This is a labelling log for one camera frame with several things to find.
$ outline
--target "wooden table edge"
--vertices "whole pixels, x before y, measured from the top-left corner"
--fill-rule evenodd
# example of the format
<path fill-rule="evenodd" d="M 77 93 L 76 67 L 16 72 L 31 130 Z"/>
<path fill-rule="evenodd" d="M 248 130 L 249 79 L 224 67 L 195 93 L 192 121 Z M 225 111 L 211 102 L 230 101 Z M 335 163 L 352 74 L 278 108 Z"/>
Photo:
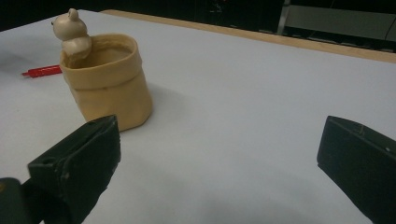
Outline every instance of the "wooden table edge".
<path fill-rule="evenodd" d="M 298 38 L 292 38 L 292 37 L 280 36 L 280 35 L 269 35 L 269 34 L 245 31 L 245 30 L 234 29 L 229 27 L 203 24 L 193 21 L 180 21 L 169 18 L 155 17 L 155 16 L 138 14 L 133 12 L 114 10 L 114 9 L 104 10 L 101 11 L 101 13 L 113 15 L 113 16 L 119 16 L 123 18 L 130 18 L 141 21 L 151 21 L 161 24 L 175 25 L 175 26 L 181 26 L 181 27 L 192 28 L 197 30 L 215 32 L 225 35 L 234 35 L 248 39 L 269 42 L 269 43 L 287 45 L 295 48 L 313 49 L 313 50 L 341 54 L 351 57 L 375 60 L 380 62 L 396 63 L 396 53 L 383 52 L 383 51 L 377 51 L 371 49 L 358 49 L 348 46 L 322 43 L 317 41 L 298 39 Z"/>

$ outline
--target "white table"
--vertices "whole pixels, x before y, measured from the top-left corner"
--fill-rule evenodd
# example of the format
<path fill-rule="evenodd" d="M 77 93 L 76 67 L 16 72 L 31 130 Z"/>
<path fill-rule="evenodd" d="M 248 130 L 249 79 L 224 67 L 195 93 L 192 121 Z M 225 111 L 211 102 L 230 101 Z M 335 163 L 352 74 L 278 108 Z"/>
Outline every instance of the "white table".
<path fill-rule="evenodd" d="M 84 223 L 371 223 L 316 156 L 329 115 L 396 139 L 395 63 L 79 13 L 136 39 L 154 100 Z M 20 75 L 58 62 L 50 21 L 0 33 L 0 176 L 21 182 L 85 122 L 62 75 Z"/>

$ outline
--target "ceramic cup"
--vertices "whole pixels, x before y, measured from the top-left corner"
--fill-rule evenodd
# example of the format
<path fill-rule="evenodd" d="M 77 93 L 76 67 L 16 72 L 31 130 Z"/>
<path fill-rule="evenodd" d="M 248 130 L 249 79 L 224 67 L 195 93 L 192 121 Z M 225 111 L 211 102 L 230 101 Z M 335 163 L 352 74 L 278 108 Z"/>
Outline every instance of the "ceramic cup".
<path fill-rule="evenodd" d="M 123 131 L 148 119 L 152 100 L 133 38 L 119 34 L 92 36 L 92 51 L 87 58 L 76 60 L 62 51 L 60 66 L 85 120 L 115 114 Z"/>

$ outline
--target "black plastic part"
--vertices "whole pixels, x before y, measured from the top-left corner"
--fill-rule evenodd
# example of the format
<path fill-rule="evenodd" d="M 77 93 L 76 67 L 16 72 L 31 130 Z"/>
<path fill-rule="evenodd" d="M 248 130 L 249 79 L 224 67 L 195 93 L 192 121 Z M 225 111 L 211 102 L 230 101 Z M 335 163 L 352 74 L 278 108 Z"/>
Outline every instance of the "black plastic part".
<path fill-rule="evenodd" d="M 119 161 L 117 119 L 109 116 L 86 123 L 30 162 L 31 182 L 59 199 L 58 205 L 52 206 L 56 207 L 52 217 L 44 218 L 46 224 L 81 223 L 95 207 Z"/>
<path fill-rule="evenodd" d="M 46 223 L 70 223 L 69 208 L 62 200 L 36 186 L 31 179 L 22 185 L 22 189 L 33 223 L 38 224 L 42 220 Z"/>
<path fill-rule="evenodd" d="M 19 180 L 0 179 L 0 223 L 32 224 Z"/>
<path fill-rule="evenodd" d="M 362 124 L 328 117 L 318 166 L 376 224 L 396 223 L 396 142 Z"/>

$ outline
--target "dark background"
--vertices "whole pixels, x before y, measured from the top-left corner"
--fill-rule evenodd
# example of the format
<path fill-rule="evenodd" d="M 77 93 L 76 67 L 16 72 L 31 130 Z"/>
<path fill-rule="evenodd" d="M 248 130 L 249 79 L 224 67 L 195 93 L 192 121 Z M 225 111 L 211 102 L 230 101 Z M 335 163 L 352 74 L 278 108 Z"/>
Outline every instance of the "dark background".
<path fill-rule="evenodd" d="M 394 0 L 291 0 L 294 5 L 396 14 Z M 2 0 L 0 31 L 66 13 L 70 7 L 137 13 L 275 32 L 283 0 Z"/>

